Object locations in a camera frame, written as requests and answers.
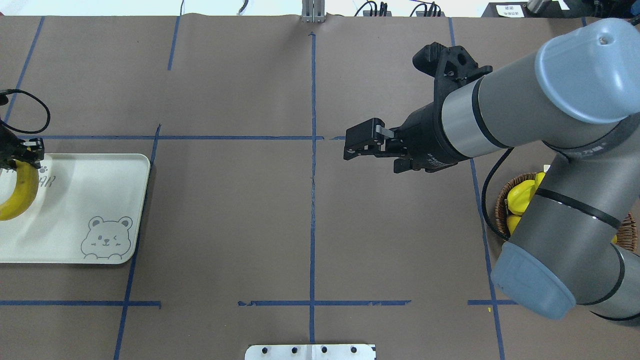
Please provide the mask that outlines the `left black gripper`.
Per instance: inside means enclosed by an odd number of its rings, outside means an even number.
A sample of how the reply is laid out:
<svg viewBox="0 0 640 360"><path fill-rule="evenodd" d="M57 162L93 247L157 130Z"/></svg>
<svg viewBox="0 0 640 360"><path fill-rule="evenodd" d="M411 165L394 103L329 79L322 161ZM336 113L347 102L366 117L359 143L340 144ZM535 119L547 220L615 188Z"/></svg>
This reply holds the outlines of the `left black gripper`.
<svg viewBox="0 0 640 360"><path fill-rule="evenodd" d="M0 126L1 169L15 171L18 168L16 162L20 161L39 170L42 167L41 161L44 159L44 153L43 139L19 139L6 126Z"/></svg>

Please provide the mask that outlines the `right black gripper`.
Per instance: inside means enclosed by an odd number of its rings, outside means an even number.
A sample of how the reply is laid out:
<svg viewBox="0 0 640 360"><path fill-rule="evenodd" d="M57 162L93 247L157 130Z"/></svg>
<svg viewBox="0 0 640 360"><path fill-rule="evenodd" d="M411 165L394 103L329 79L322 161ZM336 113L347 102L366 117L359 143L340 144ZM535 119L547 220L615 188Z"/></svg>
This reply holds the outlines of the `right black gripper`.
<svg viewBox="0 0 640 360"><path fill-rule="evenodd" d="M456 150L445 135L442 119L431 103L409 114L406 121L391 129L380 118L370 118L346 130L343 159L356 157L388 158L389 153L383 150L387 139L394 139L391 152L404 155L393 162L393 172L400 174L425 170L436 173L459 162L470 160Z"/></svg>

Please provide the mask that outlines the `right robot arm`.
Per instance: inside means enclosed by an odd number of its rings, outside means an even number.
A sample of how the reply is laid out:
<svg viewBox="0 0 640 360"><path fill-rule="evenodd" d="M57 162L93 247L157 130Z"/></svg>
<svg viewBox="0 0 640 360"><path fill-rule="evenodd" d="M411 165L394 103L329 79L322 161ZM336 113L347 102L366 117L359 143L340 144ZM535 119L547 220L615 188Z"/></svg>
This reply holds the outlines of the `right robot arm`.
<svg viewBox="0 0 640 360"><path fill-rule="evenodd" d="M434 42L413 56L433 101L390 129L346 130L343 159L393 158L396 174L435 173L542 142L555 153L490 277L531 312L560 320L584 306L639 326L639 255L612 239L639 198L639 30L604 18L549 39L499 69Z"/></svg>

